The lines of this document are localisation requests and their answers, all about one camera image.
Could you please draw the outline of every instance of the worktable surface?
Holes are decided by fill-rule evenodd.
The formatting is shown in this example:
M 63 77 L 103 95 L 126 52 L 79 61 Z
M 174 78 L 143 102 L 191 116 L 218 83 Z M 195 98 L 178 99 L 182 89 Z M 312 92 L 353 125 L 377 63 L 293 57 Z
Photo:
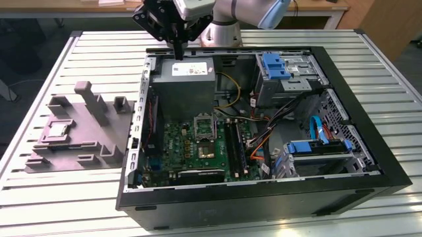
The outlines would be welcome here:
M 349 5 L 345 0 L 338 3 L 326 0 L 297 0 L 300 11 L 345 11 Z M 126 1 L 125 5 L 99 7 L 99 1 L 80 0 L 0 0 L 2 12 L 133 12 L 141 2 Z M 291 2 L 289 11 L 296 10 Z
M 54 95 L 83 102 L 74 86 L 90 80 L 106 101 L 137 100 L 146 48 L 165 47 L 146 32 L 85 32 L 70 38 L 0 161 L 0 237 L 325 236 L 422 233 L 422 99 L 365 35 L 354 31 L 242 31 L 245 46 L 324 46 L 369 113 L 413 185 L 338 216 L 149 233 L 115 210 L 121 169 L 27 174 L 24 162 L 51 114 Z

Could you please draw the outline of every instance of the floor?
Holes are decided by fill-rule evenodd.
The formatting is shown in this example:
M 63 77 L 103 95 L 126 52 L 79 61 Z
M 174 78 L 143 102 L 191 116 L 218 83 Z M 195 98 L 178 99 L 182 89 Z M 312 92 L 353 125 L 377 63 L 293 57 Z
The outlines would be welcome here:
M 32 105 L 39 89 L 48 76 L 56 58 L 60 54 L 70 33 L 74 30 L 82 31 L 114 31 L 114 30 L 139 30 L 138 25 L 131 19 L 66 19 L 64 28 L 58 28 L 52 19 L 39 20 L 47 41 L 36 46 L 38 55 L 43 61 L 42 69 L 31 74 L 20 76 L 11 71 L 0 60 L 0 79 L 12 84 L 22 80 L 27 82 L 12 87 L 20 99 L 16 103 L 11 103 L 0 98 L 0 157 L 14 138 L 15 132 L 24 119 L 27 111 Z M 410 83 L 414 85 L 420 93 L 422 93 L 422 49 L 417 48 L 417 44 L 412 43 L 398 60 L 394 62 L 398 70 L 402 72 Z

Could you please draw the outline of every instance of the blue clip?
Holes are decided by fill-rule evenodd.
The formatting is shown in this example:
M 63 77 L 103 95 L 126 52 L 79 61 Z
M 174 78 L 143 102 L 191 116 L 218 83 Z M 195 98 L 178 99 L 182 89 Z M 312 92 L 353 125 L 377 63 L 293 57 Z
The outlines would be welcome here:
M 294 154 L 297 152 L 296 146 L 291 143 L 287 144 L 287 150 L 290 154 Z
M 317 139 L 314 123 L 317 123 L 317 129 L 318 129 L 318 137 L 320 137 L 320 139 L 322 140 L 322 142 L 324 142 L 325 144 L 329 144 L 329 139 L 325 137 L 325 133 L 324 133 L 322 121 L 321 121 L 321 118 L 320 118 L 317 115 L 312 116 L 312 120 L 310 120 L 310 134 L 312 134 L 312 139 Z
M 277 159 L 277 162 L 275 162 L 275 168 L 277 168 L 278 165 L 282 163 L 282 160 L 283 160 L 283 158 L 282 158 L 282 156 L 279 156 L 278 159 Z
M 350 152 L 354 149 L 354 145 L 353 145 L 352 141 L 345 140 L 344 143 L 345 143 L 348 151 Z
M 286 71 L 285 60 L 278 53 L 263 53 L 263 66 L 269 72 L 269 79 L 291 78 L 291 74 Z

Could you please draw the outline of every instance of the metal case frame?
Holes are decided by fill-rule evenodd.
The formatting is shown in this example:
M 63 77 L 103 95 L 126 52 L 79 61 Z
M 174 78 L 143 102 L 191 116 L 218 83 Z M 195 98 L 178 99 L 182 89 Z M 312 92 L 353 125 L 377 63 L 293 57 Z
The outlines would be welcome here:
M 117 209 L 126 211 L 147 230 L 340 214 L 370 198 L 392 194 L 412 185 L 324 47 L 214 48 L 213 51 L 207 49 L 207 53 L 202 52 L 202 48 L 190 48 L 186 54 L 213 56 L 219 52 L 237 54 L 273 50 L 309 50 L 314 55 L 352 118 L 349 123 L 358 130 L 382 174 L 291 182 L 263 180 L 257 185 L 227 184 L 198 189 L 170 188 L 153 192 L 123 192 L 127 185 L 127 167 L 123 167 Z M 170 51 L 147 50 L 149 53 L 158 54 L 170 54 Z

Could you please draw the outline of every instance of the black cable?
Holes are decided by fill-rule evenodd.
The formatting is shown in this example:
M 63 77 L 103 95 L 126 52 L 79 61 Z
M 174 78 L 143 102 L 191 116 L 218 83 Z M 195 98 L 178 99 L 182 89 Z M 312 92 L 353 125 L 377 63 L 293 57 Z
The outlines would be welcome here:
M 321 94 L 324 89 L 316 89 L 313 91 L 302 92 L 293 100 L 283 105 L 279 110 L 275 112 L 273 118 L 270 119 L 269 123 L 266 124 L 266 130 L 262 132 L 259 136 L 251 139 L 250 144 L 255 143 L 261 140 L 269 132 L 271 132 L 273 128 L 277 126 L 277 122 L 289 115 L 298 107 L 301 101 L 310 95 Z
M 297 0 L 293 0 L 293 2 L 296 3 L 296 12 L 293 13 L 293 16 L 300 16 L 300 6 L 298 6 L 298 2 L 297 2 Z
M 261 119 L 254 119 L 254 118 L 247 118 L 247 117 L 242 117 L 242 116 L 235 116 L 229 114 L 227 112 L 225 112 L 222 109 L 214 108 L 215 110 L 218 110 L 222 114 L 225 114 L 227 117 L 235 118 L 235 119 L 246 119 L 250 121 L 262 121 Z
M 231 100 L 231 95 L 227 96 L 227 103 L 229 103 L 229 104 L 231 104 L 231 101 L 230 101 L 230 100 Z M 233 108 L 233 110 L 238 113 L 238 116 L 242 116 L 241 111 L 239 111 L 238 108 L 235 107 L 235 104 L 237 104 L 237 103 L 234 103 L 234 104 L 230 106 L 230 108 Z
M 18 101 L 19 101 L 19 99 L 20 99 L 20 96 L 16 95 L 15 100 L 12 100 L 11 87 L 7 86 L 7 89 L 8 89 L 8 99 L 10 99 L 10 102 L 18 103 Z
M 270 142 L 269 141 L 266 141 L 263 143 L 263 163 L 270 168 L 269 174 L 265 173 L 267 177 L 263 179 L 270 179 L 271 178 L 271 154 L 270 154 Z

